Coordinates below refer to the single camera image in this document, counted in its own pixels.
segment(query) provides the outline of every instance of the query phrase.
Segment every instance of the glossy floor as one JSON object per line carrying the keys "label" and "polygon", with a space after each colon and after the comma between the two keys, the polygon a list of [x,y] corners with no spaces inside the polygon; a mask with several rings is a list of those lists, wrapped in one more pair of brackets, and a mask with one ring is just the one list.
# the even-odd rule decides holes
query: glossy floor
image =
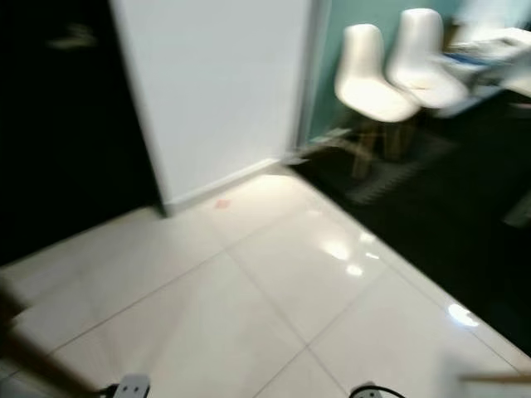
{"label": "glossy floor", "polygon": [[[334,398],[366,381],[447,398],[463,396],[459,375],[531,369],[283,168],[167,220],[128,214],[1,275],[29,304],[19,330],[97,386],[148,373],[151,398]],[[42,392],[9,364],[0,375],[5,391]]]}

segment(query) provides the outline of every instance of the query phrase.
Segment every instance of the green wall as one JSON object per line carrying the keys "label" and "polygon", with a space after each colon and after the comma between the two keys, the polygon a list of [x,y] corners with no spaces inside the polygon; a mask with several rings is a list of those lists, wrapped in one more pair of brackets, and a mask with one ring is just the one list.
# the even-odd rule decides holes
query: green wall
{"label": "green wall", "polygon": [[317,49],[313,65],[317,80],[314,106],[310,112],[309,131],[305,142],[311,141],[332,127],[345,111],[334,94],[334,77],[338,66],[343,30],[358,23],[372,23],[382,31],[386,50],[390,48],[400,21],[400,13],[407,8],[430,7],[443,18],[451,16],[460,0],[328,0],[328,22],[322,48]]}

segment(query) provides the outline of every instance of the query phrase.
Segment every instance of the dark carpet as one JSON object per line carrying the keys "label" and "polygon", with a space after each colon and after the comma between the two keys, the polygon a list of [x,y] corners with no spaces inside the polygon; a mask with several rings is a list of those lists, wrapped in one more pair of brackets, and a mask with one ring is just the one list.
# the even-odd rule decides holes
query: dark carpet
{"label": "dark carpet", "polygon": [[349,194],[360,182],[341,149],[293,169],[531,355],[531,229],[503,223],[531,189],[531,114],[513,103],[531,99],[503,92],[453,119],[427,120],[423,130],[437,124],[431,133],[455,147],[369,203]]}

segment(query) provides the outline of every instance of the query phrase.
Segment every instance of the black door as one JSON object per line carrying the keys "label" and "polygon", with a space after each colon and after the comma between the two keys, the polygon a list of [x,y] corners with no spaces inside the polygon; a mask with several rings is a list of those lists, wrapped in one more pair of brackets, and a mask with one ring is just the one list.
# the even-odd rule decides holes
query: black door
{"label": "black door", "polygon": [[160,196],[109,4],[0,4],[5,264]]}

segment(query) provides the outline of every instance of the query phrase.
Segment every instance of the white chair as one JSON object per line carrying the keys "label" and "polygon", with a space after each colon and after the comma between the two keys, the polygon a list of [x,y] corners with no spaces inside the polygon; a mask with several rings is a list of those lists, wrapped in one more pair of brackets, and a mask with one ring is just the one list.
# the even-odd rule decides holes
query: white chair
{"label": "white chair", "polygon": [[402,12],[397,41],[387,65],[387,77],[428,109],[441,109],[466,99],[468,91],[446,72],[440,58],[441,16],[430,8]]}
{"label": "white chair", "polygon": [[[382,74],[383,40],[371,24],[354,25],[344,30],[343,52],[335,76],[335,94],[349,108],[376,122],[370,132],[359,134],[353,175],[365,177],[373,158],[378,122],[398,123],[412,117],[420,107],[405,93],[386,82]],[[386,131],[385,149],[389,158],[400,153],[400,130]]]}

